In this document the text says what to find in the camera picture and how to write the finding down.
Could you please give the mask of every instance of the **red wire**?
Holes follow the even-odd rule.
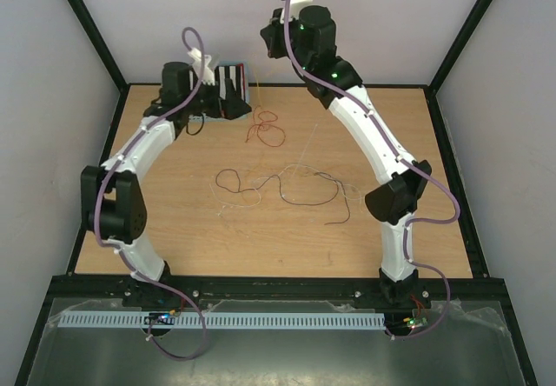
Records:
[[[261,140],[261,142],[268,147],[280,147],[286,141],[286,131],[273,124],[274,122],[278,121],[278,116],[274,112],[270,110],[262,110],[257,115],[255,115],[255,112],[260,108],[260,106],[256,106],[253,110],[253,125],[251,125],[251,127],[249,127],[249,130],[247,131],[245,142],[248,142],[253,136],[257,136],[257,138],[259,138],[259,140]],[[270,119],[264,119],[265,114],[270,115]],[[281,132],[282,139],[279,144],[270,144],[261,137],[261,132],[267,132],[271,129],[279,130]]]

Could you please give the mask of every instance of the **wooden platform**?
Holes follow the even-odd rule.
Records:
[[[136,130],[142,112],[157,95],[156,86],[133,86],[123,112],[113,152]],[[254,192],[235,195],[216,188],[216,174],[236,169],[243,187],[262,176],[303,163],[351,184],[364,196],[377,186],[374,173],[348,131],[303,88],[260,88],[261,104],[279,117],[276,125],[287,134],[279,148],[256,138],[245,143],[251,118],[207,123],[198,136],[181,135],[157,159],[142,182],[149,212],[147,231],[158,254],[176,275],[376,277],[381,265],[381,232],[364,203],[349,200],[351,218],[342,196],[322,206],[293,206],[280,198],[278,182],[261,191],[253,207],[230,207],[219,202],[251,205]],[[370,89],[383,119],[418,160],[427,159],[433,174],[447,183],[422,90]],[[252,106],[257,105],[251,88]],[[280,134],[263,135],[271,143]],[[303,167],[290,167],[281,176],[287,199],[318,203],[330,198],[336,185]],[[237,186],[233,174],[222,183]],[[359,194],[347,187],[347,196]],[[453,207],[433,185],[420,200],[418,216],[449,217]],[[443,270],[448,277],[471,277],[457,224],[416,224],[414,257]],[[88,233],[76,273],[127,273],[112,250],[96,245]],[[422,271],[424,277],[436,276]]]

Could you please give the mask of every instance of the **thin white wire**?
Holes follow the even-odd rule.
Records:
[[[210,191],[212,192],[213,196],[215,197],[215,199],[220,202],[222,205],[226,205],[226,206],[231,206],[231,207],[237,207],[237,208],[253,208],[254,206],[257,206],[259,203],[261,203],[262,201],[262,196],[261,193],[259,192],[259,190],[257,190],[256,188],[252,188],[255,192],[257,192],[257,195],[259,196],[259,201],[257,203],[253,203],[252,205],[238,205],[235,203],[228,203],[228,202],[224,202],[222,199],[220,199],[217,195],[215,190],[212,187],[212,183],[209,183],[208,186],[210,187]]]
[[[286,170],[291,169],[291,168],[294,167],[294,166],[295,166],[295,170],[297,170],[297,169],[301,166],[302,168],[310,169],[310,170],[314,171],[315,173],[326,173],[326,172],[323,172],[323,171],[321,171],[321,170],[316,169],[316,168],[313,167],[313,166],[309,166],[309,165],[307,165],[307,164],[291,163],[291,164],[287,165],[286,167],[284,167],[284,168],[281,170],[281,172],[278,173],[276,176],[281,176]],[[269,179],[269,178],[270,178],[270,176],[261,176],[261,177],[257,177],[255,180],[252,180],[252,181],[251,181],[251,184],[253,184],[253,185],[255,186],[255,183],[258,182],[259,180],[262,180],[262,179]],[[216,195],[216,192],[215,192],[215,189],[214,189],[213,186],[212,186],[212,183],[209,183],[208,186],[210,187],[210,191],[212,192],[212,194],[213,194],[213,196],[215,197],[216,201],[220,202],[222,205],[225,205],[225,206],[231,206],[231,207],[237,207],[237,208],[253,208],[254,206],[257,206],[259,203],[261,203],[261,201],[262,201],[261,192],[259,192],[259,190],[256,189],[255,187],[253,187],[253,188],[251,188],[251,189],[253,189],[253,190],[257,193],[257,196],[259,197],[259,201],[256,202],[256,203],[253,203],[253,204],[251,204],[251,205],[240,205],[240,204],[236,204],[236,203],[224,202],[222,199],[220,199],[220,198],[218,197],[218,195]],[[348,201],[359,201],[359,211],[362,212],[362,210],[361,210],[361,205],[362,205],[363,195],[361,194],[361,191],[359,190],[359,188],[358,188],[357,186],[354,186],[354,185],[352,185],[352,184],[350,184],[350,183],[344,183],[344,188],[347,188],[347,187],[350,187],[350,188],[355,189],[355,190],[357,191],[357,193],[359,194],[359,197],[349,197],[349,196],[347,196],[347,195],[344,193],[343,190],[340,191],[341,195],[342,195],[343,197],[345,197]]]
[[[305,152],[307,151],[307,148],[309,146],[309,143],[311,143],[311,140],[313,139],[314,136],[314,132],[316,131],[316,127],[319,126],[319,123],[316,123],[313,127],[313,131],[311,132],[311,135],[309,136],[309,139],[307,140],[307,144],[305,144],[305,148],[303,149],[303,151],[301,152],[301,156],[299,157],[299,160],[297,161],[297,163],[295,164],[295,170],[294,170],[294,174],[292,175],[295,176],[295,172],[297,171],[297,166],[299,166],[301,164],[301,160],[303,160],[303,157],[305,156]]]

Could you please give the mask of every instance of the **purple cable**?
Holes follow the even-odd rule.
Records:
[[[357,104],[357,106],[359,106],[363,110],[363,112],[365,112],[365,114],[368,114],[370,112],[370,109],[367,106],[365,106],[365,104],[363,102],[361,102],[359,99],[357,99],[355,96],[347,93],[345,90],[342,90],[342,89],[338,88],[337,86],[334,86],[334,85],[332,85],[328,82],[325,82],[324,80],[321,80],[319,77],[316,77],[316,76],[306,72],[301,67],[301,65],[299,64],[299,62],[295,58],[295,54],[292,50],[292,44],[291,44],[291,39],[290,39],[290,34],[289,34],[289,7],[290,7],[290,4],[291,4],[291,0],[286,0],[285,5],[284,5],[284,41],[285,41],[285,44],[286,44],[286,51],[288,52],[288,57],[289,57],[290,61],[292,62],[292,64],[294,65],[295,69],[299,72],[299,74],[301,76],[307,77],[308,79],[312,80],[313,82],[318,83],[319,85],[324,86],[325,88],[332,90],[333,92],[337,93],[338,95],[342,95],[343,97],[346,97],[347,99],[351,100],[352,102]],[[379,121],[373,115],[369,115],[368,118],[370,118],[370,120],[373,122],[374,126],[379,131],[379,133],[381,134],[381,136],[384,139],[384,142],[386,143],[388,148],[392,151],[392,153],[396,157],[398,157],[400,155],[400,152],[396,149],[394,144],[390,141],[386,131],[382,128]],[[457,199],[450,192],[450,190],[448,190],[448,188],[446,188],[442,183],[440,183],[434,177],[429,176],[427,173],[424,173],[423,171],[417,169],[410,162],[408,162],[407,160],[405,160],[403,158],[400,160],[400,162],[402,164],[404,164],[406,167],[408,167],[410,170],[417,173],[421,177],[427,179],[434,186],[436,186],[437,188],[442,190],[448,196],[450,201],[452,201],[453,208],[454,208],[454,214],[451,218],[448,218],[448,219],[411,218],[411,219],[408,219],[406,221],[406,224],[404,226],[404,233],[403,233],[403,255],[404,255],[404,257],[406,258],[406,260],[408,260],[412,265],[414,265],[416,267],[421,267],[423,269],[429,269],[429,270],[432,270],[432,271],[438,273],[438,275],[442,278],[442,281],[444,282],[444,285],[446,286],[446,295],[447,295],[446,305],[442,309],[442,312],[440,313],[440,317],[432,325],[430,325],[427,329],[424,329],[421,332],[418,332],[416,334],[413,334],[413,331],[411,331],[409,336],[402,337],[402,339],[404,339],[404,338],[417,338],[419,336],[423,336],[427,332],[429,332],[430,330],[436,328],[442,322],[442,320],[446,317],[446,314],[448,312],[448,308],[449,308],[449,305],[450,305],[450,300],[451,300],[450,284],[448,283],[448,280],[447,280],[446,276],[444,275],[444,273],[442,273],[440,270],[436,269],[435,267],[433,267],[429,264],[417,263],[417,262],[410,261],[409,254],[407,253],[408,227],[409,227],[409,225],[411,225],[413,223],[437,223],[437,224],[453,223],[453,222],[457,221],[458,218],[460,217],[460,205],[458,204]],[[386,327],[386,332],[393,339],[396,338],[392,334],[392,332],[390,332],[390,330],[387,327]]]
[[[137,269],[129,262],[127,257],[123,254],[123,252],[119,249],[119,247],[116,244],[105,243],[103,241],[103,239],[101,238],[100,216],[101,216],[101,209],[102,209],[102,206],[103,206],[104,193],[106,192],[106,188],[108,186],[108,183],[109,183],[110,179],[112,178],[112,176],[114,175],[114,173],[116,173],[117,168],[120,166],[120,164],[122,164],[122,161],[125,159],[125,157],[130,153],[130,151],[132,151],[134,149],[134,147],[139,143],[139,141],[141,141],[142,137],[149,130],[151,130],[155,125],[157,125],[161,121],[164,121],[168,116],[175,114],[178,110],[181,110],[185,106],[187,106],[188,103],[190,103],[191,100],[195,97],[195,94],[197,93],[197,91],[201,88],[202,76],[203,76],[203,73],[204,73],[205,67],[206,67],[205,66],[204,44],[202,42],[201,35],[197,32],[197,30],[195,28],[186,27],[182,31],[182,41],[183,41],[183,44],[185,45],[186,49],[191,50],[191,47],[189,46],[189,44],[187,42],[187,39],[186,39],[186,34],[189,31],[191,31],[195,35],[195,38],[197,39],[197,42],[199,43],[199,51],[201,52],[201,71],[199,72],[199,79],[197,80],[197,83],[195,84],[195,87],[191,90],[191,93],[189,94],[189,96],[182,103],[177,105],[175,108],[169,110],[164,115],[161,115],[157,119],[154,119],[153,121],[151,121],[146,127],[147,131],[141,130],[129,142],[129,144],[125,147],[125,149],[123,149],[123,151],[120,155],[120,158],[114,163],[114,165],[110,168],[108,173],[106,173],[106,176],[104,177],[103,181],[101,182],[101,187],[98,190],[98,195],[96,197],[95,214],[94,214],[94,218],[93,218],[93,230],[95,232],[95,239],[96,239],[96,242],[98,243],[98,245],[100,245],[101,247],[112,247],[112,248],[117,249],[118,253],[119,253],[118,255],[120,256],[123,263],[128,267],[128,269],[132,273],[136,273],[136,275],[138,277],[140,277],[141,279],[143,279],[145,282],[151,283],[158,288],[165,289],[169,292],[172,292],[172,293],[178,295],[184,301],[189,303],[191,305],[191,307],[194,309],[194,311],[199,315],[199,318],[201,319],[201,325],[202,325],[202,343],[197,348],[196,351],[194,351],[192,354],[190,354],[188,356],[177,356],[177,355],[172,354],[172,353],[168,352],[167,350],[165,350],[150,333],[151,329],[152,329],[152,326],[156,323],[156,321],[151,322],[151,324],[149,325],[149,329],[148,329],[148,332],[147,332],[147,341],[150,341],[151,343],[153,343],[158,348],[158,350],[164,356],[166,356],[167,358],[170,358],[172,360],[176,360],[176,361],[179,361],[179,362],[185,362],[185,361],[193,360],[194,358],[197,358],[198,356],[200,356],[205,351],[205,349],[208,346],[207,324],[205,323],[205,318],[204,318],[201,310],[195,304],[195,302],[193,302],[183,292],[179,291],[178,289],[174,289],[173,287],[168,286],[167,284],[157,282],[156,280],[153,280],[153,279],[145,276],[144,274],[140,273],[139,271],[137,271]]]

